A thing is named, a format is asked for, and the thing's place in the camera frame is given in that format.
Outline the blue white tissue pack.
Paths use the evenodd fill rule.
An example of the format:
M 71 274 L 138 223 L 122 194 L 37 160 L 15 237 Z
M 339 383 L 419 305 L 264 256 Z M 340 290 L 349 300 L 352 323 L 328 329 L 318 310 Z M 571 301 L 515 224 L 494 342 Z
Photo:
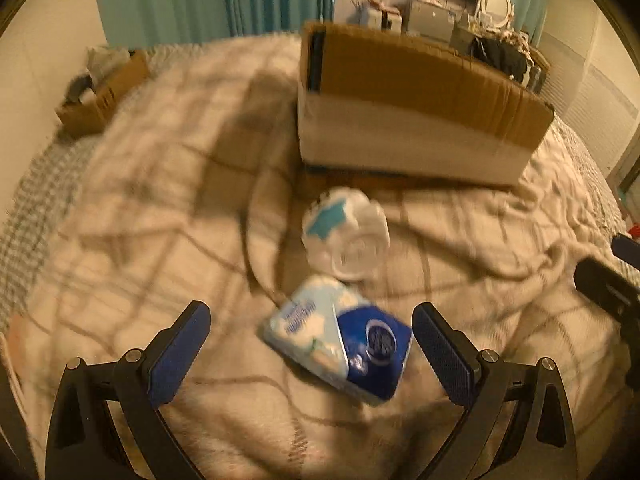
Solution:
M 371 405 L 394 396 L 413 340 L 410 326 L 324 275 L 304 281 L 262 336 L 314 376 Z

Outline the white bear figure blue star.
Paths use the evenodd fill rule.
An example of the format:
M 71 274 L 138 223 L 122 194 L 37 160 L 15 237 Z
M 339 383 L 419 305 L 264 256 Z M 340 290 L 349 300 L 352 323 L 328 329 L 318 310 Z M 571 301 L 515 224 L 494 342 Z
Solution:
M 305 211 L 302 242 L 315 271 L 343 282 L 372 278 L 390 249 L 383 207 L 356 188 L 330 188 Z

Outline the white louvered wardrobe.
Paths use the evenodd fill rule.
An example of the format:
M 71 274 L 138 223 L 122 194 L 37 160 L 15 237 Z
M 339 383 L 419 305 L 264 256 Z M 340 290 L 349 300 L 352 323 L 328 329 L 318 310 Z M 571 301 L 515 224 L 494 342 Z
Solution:
M 607 176 L 639 125 L 639 75 L 594 0 L 548 0 L 539 43 L 550 62 L 542 94 Z

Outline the black jacket on chair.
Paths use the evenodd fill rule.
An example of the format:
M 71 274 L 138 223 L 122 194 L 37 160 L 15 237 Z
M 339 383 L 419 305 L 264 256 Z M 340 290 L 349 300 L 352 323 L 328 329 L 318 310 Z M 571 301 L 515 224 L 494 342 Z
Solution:
M 495 38 L 475 37 L 471 44 L 471 55 L 520 84 L 528 70 L 527 58 L 523 53 Z

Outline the white oval vanity mirror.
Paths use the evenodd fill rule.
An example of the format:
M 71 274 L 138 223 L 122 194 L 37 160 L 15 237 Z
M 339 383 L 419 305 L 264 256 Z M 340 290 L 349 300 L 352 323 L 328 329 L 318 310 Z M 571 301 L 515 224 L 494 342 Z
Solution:
M 509 28 L 514 18 L 511 0 L 477 0 L 476 20 L 487 29 Z

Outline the large open cardboard box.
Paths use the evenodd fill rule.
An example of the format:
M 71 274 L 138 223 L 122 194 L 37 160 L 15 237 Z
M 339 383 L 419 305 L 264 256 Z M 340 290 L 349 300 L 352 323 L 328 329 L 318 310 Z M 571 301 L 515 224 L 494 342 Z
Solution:
M 298 143 L 310 166 L 518 183 L 554 110 L 494 68 L 410 36 L 305 24 Z

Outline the small cardboard box with items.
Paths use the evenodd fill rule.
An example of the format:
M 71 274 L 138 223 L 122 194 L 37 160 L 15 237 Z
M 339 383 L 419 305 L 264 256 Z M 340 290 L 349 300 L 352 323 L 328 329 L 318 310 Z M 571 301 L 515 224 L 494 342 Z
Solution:
M 86 68 L 67 86 L 55 113 L 73 139 L 102 133 L 127 94 L 151 75 L 142 50 L 91 48 Z

